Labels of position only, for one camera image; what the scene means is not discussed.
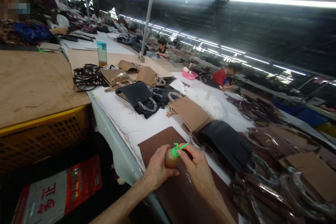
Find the red shirt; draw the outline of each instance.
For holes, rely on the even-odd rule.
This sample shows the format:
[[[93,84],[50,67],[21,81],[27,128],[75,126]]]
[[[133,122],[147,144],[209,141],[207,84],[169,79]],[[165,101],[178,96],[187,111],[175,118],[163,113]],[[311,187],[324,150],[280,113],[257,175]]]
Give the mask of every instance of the red shirt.
[[[225,85],[223,84],[226,78],[227,78],[227,75],[226,75],[225,69],[219,69],[217,72],[213,74],[213,79],[221,87],[228,86],[228,82],[226,82]]]

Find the ceiling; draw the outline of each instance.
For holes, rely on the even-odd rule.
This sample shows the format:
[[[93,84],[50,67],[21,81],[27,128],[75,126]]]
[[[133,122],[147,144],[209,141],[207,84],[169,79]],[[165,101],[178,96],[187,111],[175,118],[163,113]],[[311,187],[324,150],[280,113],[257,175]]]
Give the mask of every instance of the ceiling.
[[[115,7],[118,14],[145,20],[148,0],[94,0],[94,5],[101,10]],[[222,0],[153,0],[150,22],[274,64],[336,77],[336,9]]]

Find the pink basket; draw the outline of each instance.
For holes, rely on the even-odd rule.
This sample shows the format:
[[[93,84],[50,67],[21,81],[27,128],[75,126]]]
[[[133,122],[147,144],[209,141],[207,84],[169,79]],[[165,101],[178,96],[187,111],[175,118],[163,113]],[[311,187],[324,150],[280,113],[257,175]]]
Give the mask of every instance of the pink basket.
[[[190,80],[194,80],[196,77],[198,77],[198,75],[195,74],[194,72],[188,73],[188,72],[185,71],[185,70],[183,70],[183,72],[182,72],[182,76],[183,76],[183,77],[186,77],[187,79],[190,79]]]

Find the hand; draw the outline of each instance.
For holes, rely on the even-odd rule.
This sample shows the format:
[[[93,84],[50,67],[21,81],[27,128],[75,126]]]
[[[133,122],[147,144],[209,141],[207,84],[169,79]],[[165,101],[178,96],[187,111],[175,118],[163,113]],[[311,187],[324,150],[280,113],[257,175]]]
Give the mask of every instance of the hand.
[[[142,177],[144,185],[147,186],[150,191],[158,189],[167,178],[180,174],[176,169],[168,169],[165,167],[166,152],[169,148],[171,148],[170,145],[162,145],[150,158],[147,170]]]
[[[65,27],[57,27],[57,28],[53,28],[49,30],[51,32],[51,34],[53,34],[54,36],[56,34],[62,34],[65,35],[68,32],[68,28]]]
[[[194,146],[188,144],[185,148],[193,157],[191,160],[189,156],[182,150],[177,150],[177,153],[185,163],[192,183],[204,199],[215,197],[218,192],[214,179],[207,162],[207,158],[203,151],[196,149]]]

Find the blue jacket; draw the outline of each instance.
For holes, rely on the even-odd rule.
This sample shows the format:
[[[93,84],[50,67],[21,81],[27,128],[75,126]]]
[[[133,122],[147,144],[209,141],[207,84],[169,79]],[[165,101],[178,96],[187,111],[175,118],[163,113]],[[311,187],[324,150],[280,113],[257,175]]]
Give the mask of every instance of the blue jacket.
[[[29,43],[50,40],[53,35],[48,27],[42,27],[39,24],[34,24],[34,28],[30,28],[25,23],[14,23],[13,28]]]

